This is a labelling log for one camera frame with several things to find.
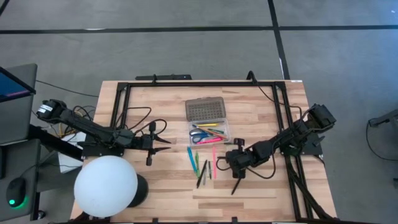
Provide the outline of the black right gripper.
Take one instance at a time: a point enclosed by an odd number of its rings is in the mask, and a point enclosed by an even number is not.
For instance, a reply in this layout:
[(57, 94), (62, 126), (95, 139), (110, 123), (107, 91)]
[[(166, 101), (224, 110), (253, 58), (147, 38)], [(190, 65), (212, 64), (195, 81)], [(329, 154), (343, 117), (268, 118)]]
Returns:
[(226, 152), (226, 162), (233, 171), (233, 177), (245, 177), (246, 168), (252, 164), (252, 152), (249, 149), (243, 149), (244, 139), (234, 138), (233, 144), (238, 148)]

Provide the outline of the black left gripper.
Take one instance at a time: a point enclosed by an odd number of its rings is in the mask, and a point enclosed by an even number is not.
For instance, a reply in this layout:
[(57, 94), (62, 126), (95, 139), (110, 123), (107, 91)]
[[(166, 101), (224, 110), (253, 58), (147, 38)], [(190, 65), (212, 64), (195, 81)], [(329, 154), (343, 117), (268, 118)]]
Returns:
[[(149, 134), (144, 134), (143, 129), (146, 127), (149, 128)], [(141, 143), (139, 146), (140, 150), (146, 150), (147, 151), (147, 158), (146, 158), (146, 165), (151, 166), (152, 165), (152, 156), (154, 156), (156, 153), (164, 150), (170, 149), (170, 147), (159, 147), (159, 148), (153, 148), (153, 142), (154, 140), (166, 143), (166, 144), (171, 144), (170, 141), (167, 141), (165, 139), (162, 139), (158, 136), (155, 137), (155, 129), (156, 129), (156, 123), (155, 121), (151, 121), (150, 123), (146, 124), (143, 126), (141, 129), (137, 130), (137, 133), (141, 132)]]

